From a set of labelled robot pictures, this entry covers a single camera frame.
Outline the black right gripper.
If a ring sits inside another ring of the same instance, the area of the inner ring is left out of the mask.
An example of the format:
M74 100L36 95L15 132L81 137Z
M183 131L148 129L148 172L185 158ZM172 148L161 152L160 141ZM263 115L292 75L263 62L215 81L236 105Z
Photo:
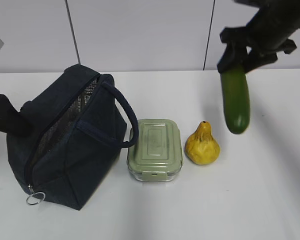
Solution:
M222 74L243 60L246 74L275 63L277 52L289 55L297 48L289 39L296 30L292 21L275 17L253 17L245 26L224 28L219 36L226 48L217 64L218 72ZM252 49L248 55L247 47Z

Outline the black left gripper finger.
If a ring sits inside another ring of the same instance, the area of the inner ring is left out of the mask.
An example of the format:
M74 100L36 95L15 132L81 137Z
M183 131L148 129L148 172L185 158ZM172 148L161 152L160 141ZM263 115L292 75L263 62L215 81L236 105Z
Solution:
M24 107L17 111L9 98L0 93L0 132L17 137L29 137L33 133L32 120Z

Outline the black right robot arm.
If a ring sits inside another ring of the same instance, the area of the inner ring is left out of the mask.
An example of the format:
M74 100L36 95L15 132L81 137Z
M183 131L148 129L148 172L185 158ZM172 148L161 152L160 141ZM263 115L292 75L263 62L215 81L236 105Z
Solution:
M296 44L289 37L300 28L300 0L239 0L258 8L241 27L226 27L220 40L226 49L217 64L219 73L241 65L248 73L277 61L278 52L291 54Z

